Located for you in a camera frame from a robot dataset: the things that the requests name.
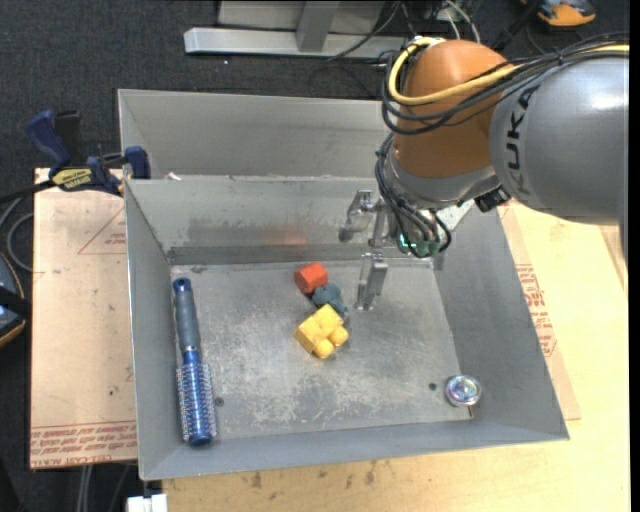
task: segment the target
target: blue brush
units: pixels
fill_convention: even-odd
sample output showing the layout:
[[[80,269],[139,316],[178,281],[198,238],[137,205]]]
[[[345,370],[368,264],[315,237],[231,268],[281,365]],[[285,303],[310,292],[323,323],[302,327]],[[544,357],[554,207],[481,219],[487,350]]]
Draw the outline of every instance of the blue brush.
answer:
[[[176,371],[182,436],[191,446],[209,444],[216,436],[211,371],[200,356],[200,327],[191,281],[173,282],[174,307],[182,366]]]

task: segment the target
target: dark carpet floor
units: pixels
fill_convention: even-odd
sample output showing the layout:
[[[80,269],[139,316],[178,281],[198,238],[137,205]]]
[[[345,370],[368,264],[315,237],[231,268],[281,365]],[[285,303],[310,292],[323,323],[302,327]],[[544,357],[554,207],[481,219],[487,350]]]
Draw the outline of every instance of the dark carpet floor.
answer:
[[[423,3],[406,2],[412,12]],[[537,53],[536,44],[551,50],[590,35],[629,30],[629,0],[592,3],[597,18],[579,32],[550,34],[534,20],[529,34],[522,30],[503,53],[530,56]],[[475,22],[486,43],[522,11],[517,0],[480,0],[476,5]],[[0,0],[0,196],[29,186],[33,168],[50,163],[25,135],[27,122],[44,109],[79,109],[87,151],[96,154],[98,144],[105,153],[119,151],[119,88],[377,96],[380,72],[349,60],[338,68],[316,58],[186,56],[183,33],[196,26],[212,26],[215,19],[216,2]],[[440,29],[447,30],[446,26],[429,30]],[[407,33],[406,23],[397,17],[386,32]],[[5,208],[0,205],[0,214]],[[0,251],[5,250],[12,222],[32,209],[29,199],[12,214],[0,233]],[[16,237],[17,252],[27,261],[32,238],[28,223]],[[30,298],[31,276],[20,270],[19,277]],[[28,331],[0,349],[0,512],[13,512],[20,503],[30,511],[75,510],[79,469],[28,469],[29,358]],[[89,489],[90,510],[107,510],[123,474],[123,497],[144,491],[135,468],[96,466]]]

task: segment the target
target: small block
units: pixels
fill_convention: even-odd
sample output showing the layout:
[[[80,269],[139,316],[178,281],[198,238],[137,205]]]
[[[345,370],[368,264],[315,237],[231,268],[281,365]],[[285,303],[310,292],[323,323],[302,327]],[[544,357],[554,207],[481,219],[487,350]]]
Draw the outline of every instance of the small block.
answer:
[[[333,343],[336,347],[339,347],[348,339],[349,333],[344,327],[338,327],[329,335],[329,341],[331,341],[331,343]]]
[[[309,320],[311,319],[305,320],[298,326],[296,331],[293,333],[293,337],[300,342],[300,345],[302,345],[307,352],[311,353],[313,352],[316,343],[314,343],[312,338],[314,329],[311,328]]]
[[[316,345],[316,348],[313,349],[313,353],[320,359],[324,359],[325,357],[331,355],[333,353],[333,350],[333,343],[331,343],[327,339],[324,339]]]
[[[322,306],[313,316],[322,330],[327,334],[333,332],[344,323],[340,315],[336,313],[330,304]]]
[[[304,294],[312,293],[319,286],[329,282],[329,274],[322,263],[314,262],[300,267],[293,273],[296,286]]]

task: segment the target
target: gray metal bin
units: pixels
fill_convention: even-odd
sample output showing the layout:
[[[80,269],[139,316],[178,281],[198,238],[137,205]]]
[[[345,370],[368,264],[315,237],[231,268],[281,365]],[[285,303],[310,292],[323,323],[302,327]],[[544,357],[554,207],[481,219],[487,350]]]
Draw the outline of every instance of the gray metal bin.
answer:
[[[126,186],[140,475],[145,480],[566,439],[498,217],[475,208],[436,262],[386,254],[373,311],[352,309],[328,360],[293,338],[315,308],[293,271],[321,261],[355,300],[366,235],[338,229],[375,190],[370,101],[120,91],[123,147],[153,178]],[[173,172],[180,181],[163,179]],[[194,286],[219,435],[182,442],[171,280]],[[483,398],[455,408],[447,379]]]

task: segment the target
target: metal cap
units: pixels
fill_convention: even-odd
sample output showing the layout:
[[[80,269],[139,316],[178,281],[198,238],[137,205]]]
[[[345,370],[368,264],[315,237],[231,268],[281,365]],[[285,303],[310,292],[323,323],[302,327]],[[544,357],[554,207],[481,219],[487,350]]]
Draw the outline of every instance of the metal cap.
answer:
[[[480,383],[471,375],[456,375],[447,381],[444,394],[452,405],[468,407],[478,403],[482,390]]]
[[[178,292],[190,292],[191,291],[191,279],[188,279],[186,277],[181,277],[179,279],[176,279],[173,282],[173,291],[175,293],[178,293]]]

